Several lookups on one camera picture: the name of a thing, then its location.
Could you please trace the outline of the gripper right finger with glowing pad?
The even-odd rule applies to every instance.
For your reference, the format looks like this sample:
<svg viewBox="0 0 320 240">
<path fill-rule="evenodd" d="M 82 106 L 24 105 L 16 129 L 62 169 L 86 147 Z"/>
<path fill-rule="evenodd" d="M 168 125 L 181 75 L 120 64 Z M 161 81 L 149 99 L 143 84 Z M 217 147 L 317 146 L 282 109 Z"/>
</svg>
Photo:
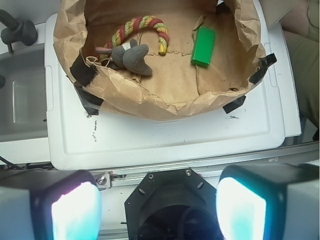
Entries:
<svg viewBox="0 0 320 240">
<path fill-rule="evenodd" d="M 216 213 L 227 240 L 318 240 L 320 168 L 229 165 L 218 182 Z"/>
</svg>

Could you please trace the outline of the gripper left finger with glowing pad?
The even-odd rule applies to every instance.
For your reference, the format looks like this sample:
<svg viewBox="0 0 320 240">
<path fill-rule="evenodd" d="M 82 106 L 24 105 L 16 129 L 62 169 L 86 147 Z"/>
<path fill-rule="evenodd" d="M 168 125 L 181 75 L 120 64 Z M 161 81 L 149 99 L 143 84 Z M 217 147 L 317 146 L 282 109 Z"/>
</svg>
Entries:
<svg viewBox="0 0 320 240">
<path fill-rule="evenodd" d="M 87 170 L 0 173 L 2 240 L 96 240 L 102 198 Z"/>
</svg>

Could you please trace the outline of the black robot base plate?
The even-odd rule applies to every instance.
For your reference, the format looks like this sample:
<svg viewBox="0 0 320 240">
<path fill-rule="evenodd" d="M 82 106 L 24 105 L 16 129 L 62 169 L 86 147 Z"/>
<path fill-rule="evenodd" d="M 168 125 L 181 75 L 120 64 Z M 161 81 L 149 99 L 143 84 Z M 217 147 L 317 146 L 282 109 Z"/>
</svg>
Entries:
<svg viewBox="0 0 320 240">
<path fill-rule="evenodd" d="M 190 168 L 149 172 L 124 203 L 130 240 L 221 240 L 216 188 Z"/>
</svg>

